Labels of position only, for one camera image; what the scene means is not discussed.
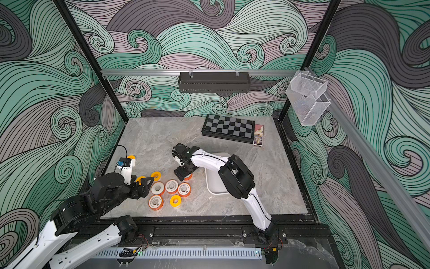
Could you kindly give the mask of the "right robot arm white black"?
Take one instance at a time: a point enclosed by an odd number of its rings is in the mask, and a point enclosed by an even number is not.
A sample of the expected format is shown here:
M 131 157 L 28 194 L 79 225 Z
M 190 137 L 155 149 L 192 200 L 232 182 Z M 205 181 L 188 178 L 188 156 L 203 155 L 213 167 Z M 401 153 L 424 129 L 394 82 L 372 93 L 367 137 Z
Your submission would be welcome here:
M 254 175 L 237 155 L 219 156 L 197 146 L 189 148 L 178 143 L 172 149 L 172 156 L 179 164 L 174 173 L 181 181 L 191 176 L 198 168 L 216 172 L 228 193 L 244 203 L 252 217 L 259 241 L 268 244 L 278 240 L 279 235 L 272 216 L 258 196 Z

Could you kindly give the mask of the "orange tape roll plain white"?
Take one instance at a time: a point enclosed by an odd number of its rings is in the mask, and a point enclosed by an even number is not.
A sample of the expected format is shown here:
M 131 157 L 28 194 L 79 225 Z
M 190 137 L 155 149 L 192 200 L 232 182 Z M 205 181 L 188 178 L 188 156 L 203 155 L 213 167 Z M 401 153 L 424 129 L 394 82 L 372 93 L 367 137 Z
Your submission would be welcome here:
M 165 185 L 160 181 L 154 182 L 151 186 L 151 192 L 153 195 L 161 196 L 165 192 Z

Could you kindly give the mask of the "orange tape roll front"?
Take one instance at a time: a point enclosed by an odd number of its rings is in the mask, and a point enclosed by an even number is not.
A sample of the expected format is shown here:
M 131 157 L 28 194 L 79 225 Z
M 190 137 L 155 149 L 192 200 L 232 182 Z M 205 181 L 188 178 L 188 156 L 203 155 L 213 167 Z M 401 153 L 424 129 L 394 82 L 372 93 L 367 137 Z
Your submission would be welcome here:
M 148 206 L 153 211 L 158 211 L 163 207 L 164 201 L 160 195 L 153 195 L 148 201 Z

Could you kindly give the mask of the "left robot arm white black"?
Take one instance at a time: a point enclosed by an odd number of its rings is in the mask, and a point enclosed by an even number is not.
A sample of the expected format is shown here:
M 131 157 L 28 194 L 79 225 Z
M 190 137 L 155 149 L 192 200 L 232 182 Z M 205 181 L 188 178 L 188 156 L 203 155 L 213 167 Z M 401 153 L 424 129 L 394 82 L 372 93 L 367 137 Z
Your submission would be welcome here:
M 8 265 L 9 269 L 75 269 L 105 249 L 139 239 L 131 216 L 114 220 L 102 232 L 64 252 L 59 250 L 78 232 L 96 223 L 103 215 L 127 199 L 145 198 L 154 183 L 152 177 L 132 176 L 126 184 L 119 173 L 97 177 L 86 192 L 64 200 L 26 249 Z

